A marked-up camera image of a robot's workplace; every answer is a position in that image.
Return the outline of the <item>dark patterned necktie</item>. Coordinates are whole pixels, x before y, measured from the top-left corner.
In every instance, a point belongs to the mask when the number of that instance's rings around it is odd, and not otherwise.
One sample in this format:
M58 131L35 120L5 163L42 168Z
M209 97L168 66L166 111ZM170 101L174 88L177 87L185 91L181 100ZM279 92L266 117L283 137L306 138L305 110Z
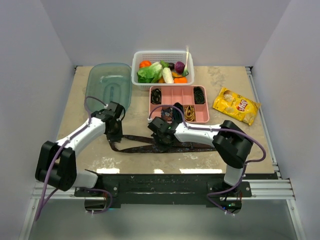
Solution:
M165 145L157 143L154 138L136 136L136 135L124 135L123 138L131 141L147 143L149 145L130 147L125 149L118 149L115 142L109 141L111 149L115 152L127 153L127 154L165 154L165 153L191 153L191 152L215 152L214 146L195 143L195 142L179 142L174 140L173 143Z

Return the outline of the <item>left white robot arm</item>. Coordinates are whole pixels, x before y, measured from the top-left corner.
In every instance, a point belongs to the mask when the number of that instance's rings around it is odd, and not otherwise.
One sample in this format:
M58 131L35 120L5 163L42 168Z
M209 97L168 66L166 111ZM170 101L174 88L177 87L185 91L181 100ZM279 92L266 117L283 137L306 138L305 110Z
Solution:
M87 121L68 136L56 142L46 141L40 149L35 179L61 191L85 188L92 196L99 196L104 184L98 180L98 174L78 171L76 158L102 135L109 142L120 142L125 113L122 105L111 101L106 108L91 113Z

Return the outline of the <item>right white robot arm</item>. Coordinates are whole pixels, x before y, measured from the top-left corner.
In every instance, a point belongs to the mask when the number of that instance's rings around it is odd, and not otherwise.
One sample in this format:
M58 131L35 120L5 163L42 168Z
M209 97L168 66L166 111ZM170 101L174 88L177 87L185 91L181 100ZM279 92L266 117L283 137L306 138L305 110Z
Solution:
M232 121L225 120L220 125L198 125L176 120L168 123L155 117L148 119L148 128L153 132L155 140L162 145L188 142L214 148L226 163L223 192L233 197L241 190L238 181L243 175L253 141Z

